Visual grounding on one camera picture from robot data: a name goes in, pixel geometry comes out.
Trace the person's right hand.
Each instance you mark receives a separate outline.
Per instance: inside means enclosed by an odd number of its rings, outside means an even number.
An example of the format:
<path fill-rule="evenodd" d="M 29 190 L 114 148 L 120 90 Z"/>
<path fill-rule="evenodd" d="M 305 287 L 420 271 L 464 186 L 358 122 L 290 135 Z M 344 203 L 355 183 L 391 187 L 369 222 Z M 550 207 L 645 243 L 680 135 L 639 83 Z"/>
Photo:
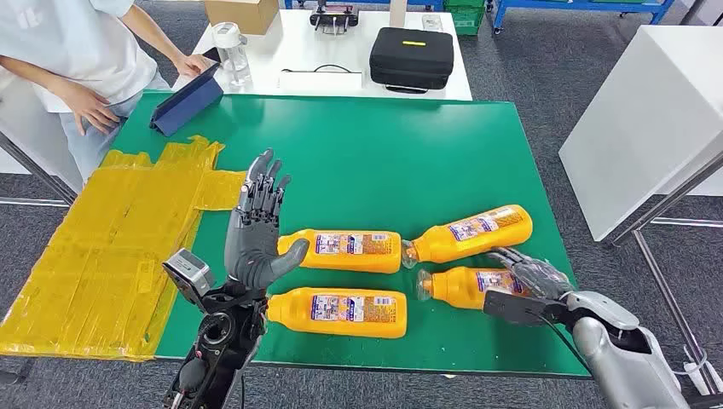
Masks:
<path fill-rule="evenodd" d="M 58 96 L 73 113 L 81 135 L 86 134 L 85 124 L 107 135 L 120 122 L 119 117 L 107 107 L 108 101 L 104 97 L 81 84 L 64 84 Z"/>

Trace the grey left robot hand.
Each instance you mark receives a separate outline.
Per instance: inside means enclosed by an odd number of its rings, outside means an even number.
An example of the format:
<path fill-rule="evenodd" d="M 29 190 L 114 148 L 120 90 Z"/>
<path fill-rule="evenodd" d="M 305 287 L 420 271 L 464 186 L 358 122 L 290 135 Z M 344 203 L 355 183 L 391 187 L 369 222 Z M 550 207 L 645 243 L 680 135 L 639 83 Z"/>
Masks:
<path fill-rule="evenodd" d="M 246 172 L 237 205 L 231 210 L 224 247 L 224 267 L 230 281 L 248 289 L 267 289 L 300 266 L 310 242 L 296 239 L 278 251 L 280 213 L 291 177 L 280 177 L 282 162 L 274 150 L 257 156 Z"/>

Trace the person's left hand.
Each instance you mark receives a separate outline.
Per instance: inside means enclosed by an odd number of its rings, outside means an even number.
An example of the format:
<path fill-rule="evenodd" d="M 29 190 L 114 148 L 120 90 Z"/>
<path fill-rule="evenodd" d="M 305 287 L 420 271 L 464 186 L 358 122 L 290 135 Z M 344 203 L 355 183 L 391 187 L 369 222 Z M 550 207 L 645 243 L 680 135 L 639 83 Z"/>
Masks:
<path fill-rule="evenodd" d="M 195 78 L 214 64 L 203 55 L 185 55 L 180 53 L 171 62 L 180 76 Z"/>

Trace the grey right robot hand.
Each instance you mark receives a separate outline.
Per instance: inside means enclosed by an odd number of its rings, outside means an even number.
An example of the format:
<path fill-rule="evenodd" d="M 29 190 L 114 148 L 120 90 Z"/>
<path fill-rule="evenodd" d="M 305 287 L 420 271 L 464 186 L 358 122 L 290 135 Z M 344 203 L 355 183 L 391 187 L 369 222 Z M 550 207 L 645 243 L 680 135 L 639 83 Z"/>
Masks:
<path fill-rule="evenodd" d="M 500 262 L 536 297 L 559 300 L 575 290 L 569 278 L 552 264 L 511 247 L 493 247 L 486 255 Z"/>

